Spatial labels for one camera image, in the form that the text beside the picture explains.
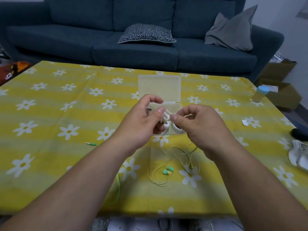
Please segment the gray pillow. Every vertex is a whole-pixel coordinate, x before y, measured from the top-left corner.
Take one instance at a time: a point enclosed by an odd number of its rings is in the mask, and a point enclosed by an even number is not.
[[[251,22],[257,7],[258,5],[255,5],[230,20],[219,13],[214,26],[206,33],[204,43],[240,51],[252,50]]]
[[[176,42],[176,40],[172,38],[171,30],[142,23],[136,23],[126,28],[123,35],[118,40],[118,44],[133,41],[157,42],[163,44],[173,44]]]

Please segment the black and white throw pillow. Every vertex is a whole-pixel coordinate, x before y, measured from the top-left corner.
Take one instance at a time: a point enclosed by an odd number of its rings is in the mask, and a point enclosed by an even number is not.
[[[136,23],[126,28],[118,40],[118,44],[133,41],[148,41],[162,44],[173,44],[176,42],[172,38],[171,30],[143,23]]]

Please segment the yellow tablecloth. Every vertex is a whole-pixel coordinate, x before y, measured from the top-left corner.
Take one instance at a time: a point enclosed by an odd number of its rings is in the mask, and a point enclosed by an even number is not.
[[[213,106],[242,145],[308,208],[308,175],[287,158],[293,126],[267,98],[259,104],[249,100],[254,86],[247,79],[42,61],[0,87],[0,213],[18,212],[52,185],[92,150],[85,142],[107,139],[139,98],[138,75],[156,73],[181,75],[182,105]],[[190,142],[186,134],[159,140],[153,136],[124,162],[119,200],[102,205],[102,213],[235,214],[219,171],[200,150],[195,155],[201,168],[194,177],[174,157],[170,183],[152,184],[150,152],[161,152],[160,143],[169,151]],[[106,201],[116,197],[116,183],[111,190]]]

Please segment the plastic bottle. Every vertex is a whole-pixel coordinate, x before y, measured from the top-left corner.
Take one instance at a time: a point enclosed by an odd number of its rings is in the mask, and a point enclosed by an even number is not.
[[[269,90],[270,89],[266,86],[259,86],[255,94],[252,96],[251,100],[253,102],[260,103],[260,101],[266,96]]]

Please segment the blue bottle cap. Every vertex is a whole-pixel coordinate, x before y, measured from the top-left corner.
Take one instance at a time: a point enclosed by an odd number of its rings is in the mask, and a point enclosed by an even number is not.
[[[267,86],[259,86],[257,88],[257,92],[262,93],[262,94],[267,94],[269,92],[269,88]]]

